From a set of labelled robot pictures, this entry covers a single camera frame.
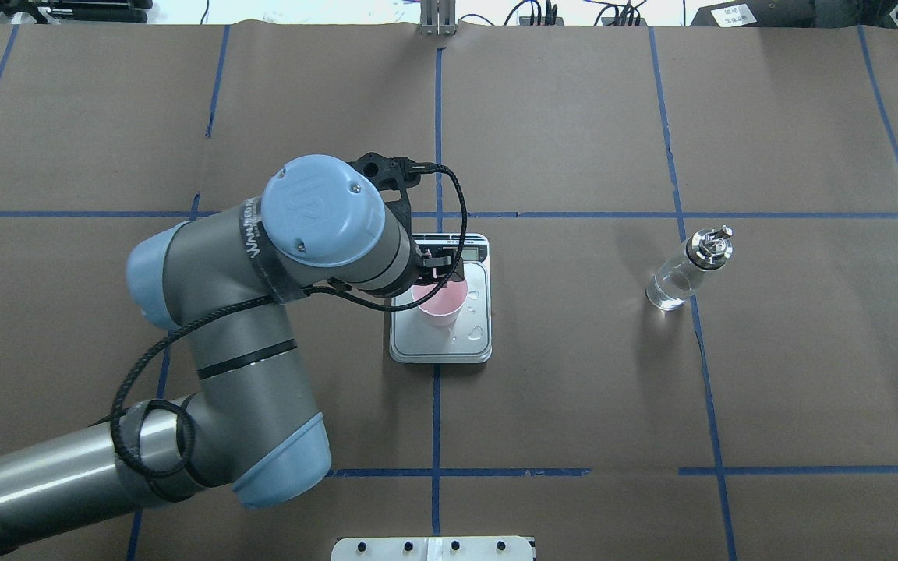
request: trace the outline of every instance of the cable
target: cable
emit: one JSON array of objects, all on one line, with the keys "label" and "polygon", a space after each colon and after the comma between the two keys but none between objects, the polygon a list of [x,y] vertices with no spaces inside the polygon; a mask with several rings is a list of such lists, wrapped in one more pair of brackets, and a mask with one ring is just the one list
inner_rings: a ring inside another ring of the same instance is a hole
[{"label": "cable", "polygon": [[634,17],[639,14],[637,9],[633,7],[633,4],[626,3],[624,6],[614,5],[616,7],[616,17],[613,18],[612,22],[609,22],[610,26],[628,26],[631,25],[631,21],[633,21]]},{"label": "cable", "polygon": [[[543,13],[543,5],[539,4],[539,0],[521,0],[521,2],[519,2],[518,4],[514,4],[514,8],[512,8],[512,11],[508,12],[508,17],[505,18],[505,23],[501,25],[508,25],[508,22],[511,21],[511,17],[514,15],[514,12],[517,12],[518,9],[521,8],[521,4],[525,3],[531,3],[534,7],[538,8],[539,14]],[[531,15],[530,18],[535,19],[535,17],[535,12],[533,12],[533,15]]]},{"label": "cable", "polygon": [[463,21],[463,20],[465,20],[466,18],[480,18],[480,19],[482,19],[482,20],[488,22],[489,24],[494,25],[494,23],[493,23],[491,20],[485,18],[484,16],[482,16],[482,15],[480,15],[480,14],[466,14],[466,15],[464,15],[463,17],[459,18],[459,21]]},{"label": "cable", "polygon": [[[592,4],[601,4],[601,2],[592,2]],[[598,22],[602,21],[602,14],[604,14],[605,10],[608,10],[609,8],[616,9],[616,15],[619,15],[619,6],[614,5],[614,4],[605,4],[605,7],[602,8],[602,11],[598,12],[598,17],[595,18],[595,22],[592,23],[591,25],[592,26],[598,25]]]},{"label": "cable", "polygon": [[139,379],[140,373],[143,372],[147,363],[150,362],[152,358],[156,358],[156,356],[164,351],[168,345],[174,344],[177,340],[181,340],[181,338],[198,330],[200,327],[206,326],[207,323],[213,322],[224,316],[229,316],[232,313],[257,308],[257,306],[267,305],[267,303],[272,302],[274,302],[272,297],[264,295],[264,297],[253,298],[249,301],[234,303],[234,305],[227,305],[224,306],[224,308],[214,310],[214,312],[207,313],[206,316],[200,317],[200,319],[195,320],[195,322],[188,323],[186,326],[179,327],[177,330],[172,331],[172,333],[169,333],[163,340],[158,341],[152,348],[147,349],[147,352],[138,358],[138,362],[136,362],[129,372],[127,372],[127,376],[124,377],[124,381],[120,384],[120,390],[117,390],[117,394],[113,397],[113,406],[110,408],[109,418],[110,437],[113,438],[113,450],[117,456],[120,457],[121,461],[127,464],[128,468],[133,469],[135,472],[138,472],[140,475],[149,479],[170,477],[182,471],[182,469],[189,464],[189,459],[193,457],[193,447],[196,446],[196,423],[193,422],[192,415],[189,415],[184,408],[180,408],[171,401],[159,400],[150,402],[147,407],[164,409],[165,411],[175,413],[175,419],[182,422],[182,425],[185,427],[184,433],[186,442],[182,447],[182,452],[179,454],[179,461],[175,462],[175,465],[172,465],[168,469],[149,468],[143,464],[142,459],[140,459],[140,452],[132,452],[127,447],[127,443],[124,443],[124,437],[122,437],[122,434],[120,433],[120,418],[125,412],[124,402],[127,400],[127,394],[129,394],[134,383]]},{"label": "cable", "polygon": [[306,288],[304,292],[307,295],[332,295],[332,297],[339,297],[345,299],[345,301],[357,303],[357,305],[363,305],[368,309],[375,309],[378,312],[404,312],[406,309],[414,309],[418,308],[418,306],[423,305],[423,303],[430,301],[431,298],[435,297],[438,291],[441,291],[442,288],[445,287],[446,284],[449,284],[450,278],[452,278],[453,274],[456,273],[456,269],[459,268],[460,262],[463,260],[463,246],[466,245],[466,199],[463,198],[463,188],[459,185],[459,180],[456,178],[456,174],[453,173],[452,170],[443,166],[442,164],[426,164],[428,169],[426,171],[421,171],[422,174],[446,174],[449,175],[449,179],[452,180],[452,185],[456,188],[456,196],[459,198],[459,212],[460,212],[460,227],[459,227],[459,243],[456,245],[456,253],[452,258],[452,265],[449,269],[449,274],[446,274],[442,280],[438,281],[438,284],[435,284],[435,288],[432,288],[431,292],[428,292],[424,297],[416,299],[416,301],[405,303],[405,305],[381,305],[381,303],[367,301],[367,299],[354,297],[354,295],[350,295],[348,292],[336,291],[331,287],[310,287]]}]

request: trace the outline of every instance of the clear liquid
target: clear liquid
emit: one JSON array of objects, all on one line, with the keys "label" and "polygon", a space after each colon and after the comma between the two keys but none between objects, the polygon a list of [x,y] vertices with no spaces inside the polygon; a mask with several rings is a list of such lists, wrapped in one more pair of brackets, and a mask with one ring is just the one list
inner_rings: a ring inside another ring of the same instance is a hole
[{"label": "clear liquid", "polygon": [[664,263],[646,287],[646,298],[663,310],[678,309],[691,298],[702,282],[702,270],[692,265],[688,257]]}]

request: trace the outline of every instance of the black cable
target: black cable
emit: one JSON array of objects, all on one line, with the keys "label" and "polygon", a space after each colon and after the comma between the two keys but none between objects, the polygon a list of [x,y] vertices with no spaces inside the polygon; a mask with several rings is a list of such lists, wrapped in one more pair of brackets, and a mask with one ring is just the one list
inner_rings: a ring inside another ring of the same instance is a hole
[{"label": "black cable", "polygon": [[623,13],[617,14],[617,15],[619,16],[619,18],[617,18],[617,22],[619,22],[619,23],[616,24],[616,22],[612,22],[612,24],[628,26],[628,25],[631,25],[631,22],[633,22],[634,17],[639,15],[639,11],[637,9],[635,9],[633,4],[631,4],[630,2],[626,2],[626,6],[623,7]]},{"label": "black cable", "polygon": [[616,15],[619,15],[619,6],[614,5],[614,4],[605,4],[605,7],[602,8],[602,11],[598,12],[598,17],[595,18],[595,22],[592,23],[591,25],[592,26],[598,25],[598,22],[602,21],[602,14],[604,14],[605,10],[608,10],[609,8],[616,9]]},{"label": "black cable", "polygon": [[[505,23],[503,23],[501,25],[508,25],[508,22],[511,21],[511,17],[514,15],[514,12],[517,12],[518,9],[521,8],[521,5],[523,5],[525,3],[531,3],[533,5],[533,7],[539,8],[539,14],[543,13],[543,5],[539,4],[539,0],[521,0],[521,2],[519,2],[518,4],[514,4],[514,8],[512,8],[512,11],[508,12],[508,17],[505,18]],[[535,12],[533,12],[533,15],[531,15],[530,18],[535,18],[535,17],[536,17]]]},{"label": "black cable", "polygon": [[557,25],[557,8],[559,7],[559,4],[552,4],[552,6],[549,3],[546,4],[546,22],[544,25]]},{"label": "black cable", "polygon": [[617,5],[616,6],[616,17],[612,18],[612,21],[610,21],[608,25],[610,25],[610,26],[624,25],[624,18],[626,18],[627,10],[628,10],[628,3],[624,6]]},{"label": "black cable", "polygon": [[488,22],[489,24],[494,25],[494,23],[493,23],[491,20],[485,18],[484,16],[482,16],[482,15],[480,15],[480,14],[466,14],[466,15],[464,15],[463,17],[459,18],[459,21],[463,21],[463,20],[465,20],[466,18],[480,18],[480,19],[482,19],[482,20]]},{"label": "black cable", "polygon": [[128,468],[133,469],[135,472],[138,472],[140,475],[149,479],[170,477],[175,475],[175,473],[179,473],[186,467],[189,463],[189,459],[193,457],[193,447],[196,445],[196,423],[193,422],[192,415],[189,415],[189,413],[186,413],[185,409],[180,408],[171,401],[152,401],[149,404],[149,408],[161,408],[175,413],[175,418],[184,423],[186,443],[182,447],[182,453],[179,454],[179,461],[175,462],[174,466],[171,466],[168,469],[149,468],[143,464],[142,459],[140,459],[140,452],[132,452],[127,447],[127,443],[124,443],[124,437],[122,437],[122,434],[120,433],[120,418],[125,412],[124,402],[127,400],[127,394],[129,394],[131,388],[134,387],[134,383],[139,379],[140,373],[143,372],[147,363],[150,362],[152,358],[156,358],[156,356],[164,351],[168,345],[174,344],[177,340],[181,340],[181,338],[198,330],[200,327],[206,326],[207,323],[213,322],[224,316],[229,316],[232,313],[257,308],[257,306],[267,305],[267,303],[272,302],[274,302],[272,297],[264,295],[264,297],[253,298],[249,301],[234,303],[234,305],[227,305],[224,306],[224,308],[214,310],[214,312],[207,313],[206,316],[200,317],[200,319],[195,320],[195,322],[188,323],[186,326],[179,327],[177,330],[172,331],[163,338],[163,340],[158,341],[152,348],[147,349],[145,354],[138,358],[138,362],[136,362],[131,370],[127,372],[127,376],[124,377],[124,381],[120,384],[117,394],[113,397],[113,406],[110,408],[110,437],[113,438],[113,450],[117,456],[120,457],[121,461],[127,464]]},{"label": "black cable", "polygon": [[639,25],[639,21],[642,20],[642,14],[639,13],[639,8],[641,8],[642,5],[644,5],[646,2],[649,2],[649,0],[642,0],[642,2],[639,2],[637,5],[635,5],[633,7],[633,11],[635,12],[635,14],[637,14],[637,17],[635,17],[635,22],[631,25],[636,25],[636,26]]}]

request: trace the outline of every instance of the digital scale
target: digital scale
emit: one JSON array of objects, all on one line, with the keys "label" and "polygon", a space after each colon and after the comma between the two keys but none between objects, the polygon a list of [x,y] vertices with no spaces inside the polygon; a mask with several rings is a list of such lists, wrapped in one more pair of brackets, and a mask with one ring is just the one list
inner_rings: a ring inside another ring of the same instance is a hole
[{"label": "digital scale", "polygon": [[[414,234],[421,252],[455,249],[459,234]],[[420,309],[390,315],[390,356],[396,362],[477,363],[491,358],[491,269],[490,245],[479,234],[467,234],[463,248],[463,276],[468,294],[463,308],[450,326],[435,326]],[[406,305],[410,291],[393,298],[393,305]]]}]

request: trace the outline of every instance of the robotic arm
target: robotic arm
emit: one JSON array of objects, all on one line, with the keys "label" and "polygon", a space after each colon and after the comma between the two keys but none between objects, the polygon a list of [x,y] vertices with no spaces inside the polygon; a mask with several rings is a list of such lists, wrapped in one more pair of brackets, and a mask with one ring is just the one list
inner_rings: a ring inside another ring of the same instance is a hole
[{"label": "robotic arm", "polygon": [[[378,298],[418,283],[444,287],[464,237],[452,259],[422,255],[405,191],[436,171],[458,191],[438,164],[299,157],[261,198],[141,242],[129,257],[129,290],[151,323],[174,331],[165,345],[189,333],[202,391],[124,411],[129,376],[109,419],[1,456],[0,555],[210,487],[232,483],[253,508],[320,482],[331,467],[322,415],[284,306],[263,304],[318,291],[357,299],[311,287],[325,280]],[[374,182],[400,189],[400,201],[384,203]]]}]

